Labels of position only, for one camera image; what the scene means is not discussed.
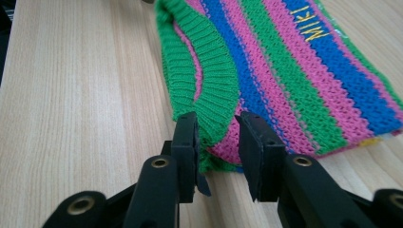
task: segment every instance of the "black plastic bracket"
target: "black plastic bracket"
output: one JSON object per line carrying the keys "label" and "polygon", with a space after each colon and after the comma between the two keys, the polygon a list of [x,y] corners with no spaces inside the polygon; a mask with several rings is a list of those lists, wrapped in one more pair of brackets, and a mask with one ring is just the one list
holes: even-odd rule
{"label": "black plastic bracket", "polygon": [[60,203],[44,227],[104,227],[105,209],[104,194],[92,191],[77,193]]}
{"label": "black plastic bracket", "polygon": [[241,112],[240,159],[252,200],[277,201],[281,169],[287,156],[285,145],[262,117]]}
{"label": "black plastic bracket", "polygon": [[172,157],[160,155],[145,161],[123,227],[178,227],[177,177],[177,163]]}
{"label": "black plastic bracket", "polygon": [[[301,213],[307,227],[375,227],[315,159],[287,156],[282,176],[283,187],[291,193],[296,212]],[[279,198],[278,209],[292,208],[287,202]]]}
{"label": "black plastic bracket", "polygon": [[177,121],[171,143],[171,156],[178,163],[180,203],[193,202],[195,185],[210,197],[207,180],[199,173],[199,126],[195,112],[189,112]]}

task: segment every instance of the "green stripe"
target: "green stripe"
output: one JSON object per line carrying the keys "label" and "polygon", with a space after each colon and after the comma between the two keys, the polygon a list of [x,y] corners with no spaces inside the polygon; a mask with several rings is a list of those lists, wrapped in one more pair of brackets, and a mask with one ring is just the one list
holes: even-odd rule
{"label": "green stripe", "polygon": [[[346,34],[341,27],[337,24],[335,20],[331,20],[332,16],[328,13],[328,11],[323,7],[323,4],[319,0],[314,0],[315,3],[318,5],[319,10],[328,18],[329,22],[332,24],[334,29],[339,30],[341,33]],[[346,47],[352,52],[352,54],[358,59],[363,66],[365,66],[368,70],[372,72],[372,74],[378,76],[378,78],[382,81],[385,85],[388,92],[391,94],[392,98],[397,102],[399,107],[403,109],[403,102],[400,100],[399,96],[394,92],[391,83],[389,82],[388,78],[380,72],[377,68],[374,67],[373,64],[361,53],[361,51],[353,44],[353,42],[347,36],[341,36],[343,43]]]}
{"label": "green stripe", "polygon": [[[185,112],[196,111],[203,150],[201,169],[232,171],[233,165],[212,160],[205,154],[207,146],[213,146],[225,136],[238,103],[238,76],[229,50],[213,24],[182,0],[160,0],[156,12],[166,69],[164,77],[174,119]],[[202,89],[195,103],[195,67],[187,46],[173,29],[174,19],[191,41],[201,63]]]}
{"label": "green stripe", "polygon": [[269,56],[269,66],[279,77],[278,83],[285,85],[285,93],[290,94],[290,102],[295,103],[294,111],[300,113],[300,120],[307,124],[307,130],[319,143],[318,154],[324,154],[347,145],[336,120],[324,105],[318,91],[313,87],[293,58],[287,46],[282,43],[276,26],[260,0],[240,0],[249,19],[252,30],[261,41],[265,54]]}

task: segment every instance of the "metal screw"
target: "metal screw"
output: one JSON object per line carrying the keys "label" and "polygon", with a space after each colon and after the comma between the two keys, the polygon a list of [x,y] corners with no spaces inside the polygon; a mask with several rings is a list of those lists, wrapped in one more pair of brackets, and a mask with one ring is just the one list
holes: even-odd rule
{"label": "metal screw", "polygon": [[166,159],[156,159],[151,163],[151,165],[154,168],[163,168],[163,167],[166,167],[168,164],[169,164],[169,161]]}
{"label": "metal screw", "polygon": [[293,162],[300,166],[311,166],[312,162],[309,159],[305,159],[303,157],[295,157]]}
{"label": "metal screw", "polygon": [[72,202],[68,207],[67,212],[72,216],[78,216],[91,209],[94,204],[95,200],[93,197],[83,196]]}

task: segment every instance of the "wood grain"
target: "wood grain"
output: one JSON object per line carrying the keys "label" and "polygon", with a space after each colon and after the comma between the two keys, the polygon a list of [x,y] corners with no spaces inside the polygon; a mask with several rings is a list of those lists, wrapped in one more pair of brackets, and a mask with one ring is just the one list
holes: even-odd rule
{"label": "wood grain", "polygon": [[[403,97],[399,0],[323,0]],[[135,182],[175,124],[153,6],[140,0],[18,0],[0,89],[0,227],[39,227],[68,196]],[[403,136],[320,160],[370,199],[403,188]],[[181,206],[182,227],[280,227],[244,176],[208,173],[213,197]]]}

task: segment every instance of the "striped sweater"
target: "striped sweater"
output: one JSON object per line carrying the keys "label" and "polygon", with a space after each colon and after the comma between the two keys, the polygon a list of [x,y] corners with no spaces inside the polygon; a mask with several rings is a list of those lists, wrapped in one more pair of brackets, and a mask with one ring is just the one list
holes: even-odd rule
{"label": "striped sweater", "polygon": [[402,102],[317,0],[160,0],[174,120],[196,111],[201,171],[234,170],[241,111],[289,153],[320,156],[402,127]]}

